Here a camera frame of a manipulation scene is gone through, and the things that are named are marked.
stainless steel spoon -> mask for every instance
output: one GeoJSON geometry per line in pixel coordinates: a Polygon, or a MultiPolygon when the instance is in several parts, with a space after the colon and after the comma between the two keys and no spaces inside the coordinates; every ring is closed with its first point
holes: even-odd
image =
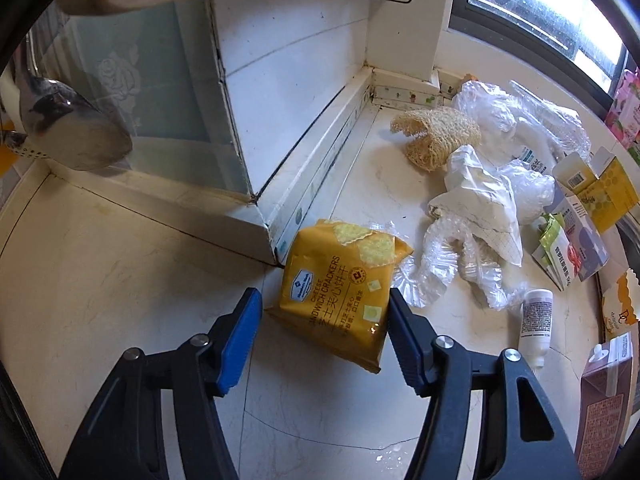
{"type": "MultiPolygon", "coordinates": [[[[68,85],[31,74],[28,34],[14,54],[16,85],[20,90],[20,118],[37,152],[72,170],[105,168],[132,149],[128,132],[68,85]]],[[[37,65],[31,56],[34,70],[37,65]]]]}

glass panel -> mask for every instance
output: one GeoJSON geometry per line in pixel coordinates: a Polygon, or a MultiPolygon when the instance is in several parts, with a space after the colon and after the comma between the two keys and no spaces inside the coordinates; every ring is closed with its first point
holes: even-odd
{"type": "Polygon", "coordinates": [[[132,135],[119,166],[248,192],[206,0],[99,17],[67,16],[53,4],[33,39],[42,75],[67,83],[132,135]]]}
{"type": "Polygon", "coordinates": [[[622,41],[591,0],[469,0],[537,36],[587,73],[605,92],[622,41]]]}

loofah sponge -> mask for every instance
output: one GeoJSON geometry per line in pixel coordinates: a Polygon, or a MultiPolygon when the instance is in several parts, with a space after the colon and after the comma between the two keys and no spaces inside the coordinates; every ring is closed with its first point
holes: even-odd
{"type": "Polygon", "coordinates": [[[419,168],[433,171],[446,163],[460,146],[477,146],[481,135],[478,124],[454,108],[441,106],[433,110],[412,110],[396,115],[392,132],[416,136],[404,152],[419,168]]]}

metal screw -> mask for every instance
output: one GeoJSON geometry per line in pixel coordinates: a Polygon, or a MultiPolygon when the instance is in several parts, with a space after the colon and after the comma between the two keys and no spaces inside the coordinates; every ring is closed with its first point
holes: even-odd
{"type": "Polygon", "coordinates": [[[515,348],[507,348],[504,351],[504,356],[513,363],[517,363],[522,358],[520,352],[518,352],[515,348]]]}
{"type": "Polygon", "coordinates": [[[209,344],[209,336],[207,334],[196,334],[189,339],[189,343],[193,346],[206,346],[209,344]]]}
{"type": "Polygon", "coordinates": [[[142,354],[142,352],[140,351],[140,348],[127,348],[123,354],[122,357],[124,357],[127,361],[135,361],[137,358],[140,357],[140,354],[142,354]]]}
{"type": "Polygon", "coordinates": [[[436,338],[436,345],[440,348],[451,348],[453,346],[453,339],[448,335],[439,335],[436,338]]]}

yellow snack package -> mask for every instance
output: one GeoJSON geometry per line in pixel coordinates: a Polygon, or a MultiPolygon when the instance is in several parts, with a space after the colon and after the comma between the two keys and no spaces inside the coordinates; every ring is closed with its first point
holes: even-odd
{"type": "Polygon", "coordinates": [[[394,267],[412,252],[393,235],[319,220],[296,235],[280,304],[267,312],[335,355],[377,374],[394,267]]]}

